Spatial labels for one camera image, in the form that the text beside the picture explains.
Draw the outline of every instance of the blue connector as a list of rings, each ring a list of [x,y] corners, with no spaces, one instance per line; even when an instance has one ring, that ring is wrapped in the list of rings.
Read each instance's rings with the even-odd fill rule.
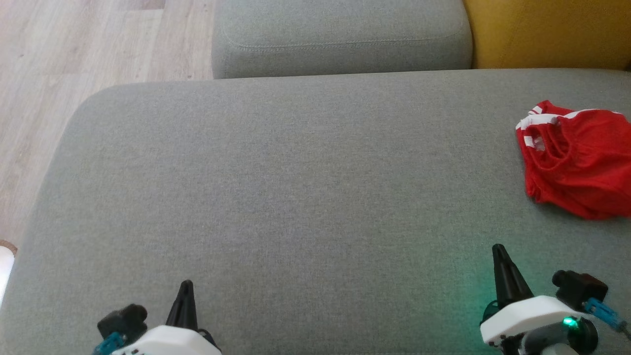
[[[110,355],[114,351],[122,348],[124,344],[125,339],[120,333],[111,333],[101,344],[94,348],[92,355]]]
[[[616,332],[622,332],[625,330],[627,323],[625,320],[618,316],[618,313],[613,309],[605,306],[601,301],[595,298],[590,298],[585,304],[585,311],[596,318],[607,323]]]

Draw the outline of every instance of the gray ottoman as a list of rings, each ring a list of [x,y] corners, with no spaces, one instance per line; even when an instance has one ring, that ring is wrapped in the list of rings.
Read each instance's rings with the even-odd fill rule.
[[[589,272],[631,318],[631,221],[524,192],[515,125],[543,99],[631,115],[631,74],[578,69],[114,87],[68,125],[0,319],[9,355],[90,354],[180,282],[226,355],[474,354],[503,243],[536,294]],[[601,354],[629,343],[599,324]]]
[[[224,0],[216,7],[220,78],[468,69],[461,0]]]

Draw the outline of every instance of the folded red garment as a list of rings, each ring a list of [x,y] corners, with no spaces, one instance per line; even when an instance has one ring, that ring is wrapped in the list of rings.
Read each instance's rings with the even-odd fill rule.
[[[617,112],[544,101],[517,125],[526,193],[586,219],[631,217],[631,124]]]

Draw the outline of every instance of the green led indicator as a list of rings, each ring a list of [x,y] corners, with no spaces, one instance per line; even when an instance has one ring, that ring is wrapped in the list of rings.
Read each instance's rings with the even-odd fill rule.
[[[567,317],[565,319],[563,319],[563,322],[567,325],[569,325],[570,327],[573,327],[576,325],[576,319],[572,318],[572,317]]]

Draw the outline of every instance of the yellow cushion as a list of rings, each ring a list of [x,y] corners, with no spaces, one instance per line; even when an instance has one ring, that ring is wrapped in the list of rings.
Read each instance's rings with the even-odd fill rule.
[[[609,68],[631,61],[631,0],[464,0],[476,68]]]

